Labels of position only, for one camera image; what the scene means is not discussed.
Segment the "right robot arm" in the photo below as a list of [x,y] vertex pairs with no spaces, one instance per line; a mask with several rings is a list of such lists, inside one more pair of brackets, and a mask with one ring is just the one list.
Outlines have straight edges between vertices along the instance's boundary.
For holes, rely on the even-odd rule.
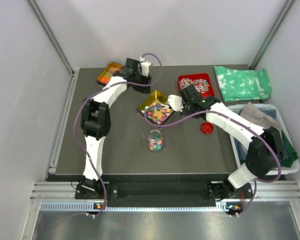
[[245,163],[233,171],[223,182],[223,192],[235,198],[242,187],[252,180],[263,178],[274,167],[280,175],[284,148],[280,132],[273,126],[262,127],[231,111],[218,98],[202,97],[193,85],[168,97],[168,105],[176,112],[192,118],[202,118],[237,139],[247,154]]

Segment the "speckled tin pastel star candies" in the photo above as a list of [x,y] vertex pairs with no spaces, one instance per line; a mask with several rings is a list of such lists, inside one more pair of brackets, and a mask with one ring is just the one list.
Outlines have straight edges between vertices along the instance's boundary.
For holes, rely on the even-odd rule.
[[151,123],[165,125],[175,115],[168,107],[168,97],[159,90],[154,90],[138,107],[137,113]]

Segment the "clear glass jar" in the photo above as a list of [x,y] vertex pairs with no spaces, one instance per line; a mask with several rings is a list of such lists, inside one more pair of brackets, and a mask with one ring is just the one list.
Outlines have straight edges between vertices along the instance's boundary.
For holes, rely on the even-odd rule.
[[149,132],[148,147],[153,152],[158,152],[163,149],[163,135],[158,129],[153,129]]

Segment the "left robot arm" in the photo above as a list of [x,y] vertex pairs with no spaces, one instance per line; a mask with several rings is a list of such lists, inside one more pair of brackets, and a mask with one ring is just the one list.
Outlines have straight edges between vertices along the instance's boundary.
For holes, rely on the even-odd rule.
[[87,194],[92,198],[99,198],[104,191],[101,183],[102,151],[111,128],[110,107],[130,86],[139,93],[150,93],[151,65],[151,62],[146,61],[143,56],[139,60],[127,58],[125,66],[112,74],[102,91],[83,105],[80,127],[85,139],[85,151],[88,154],[82,185],[86,187]]

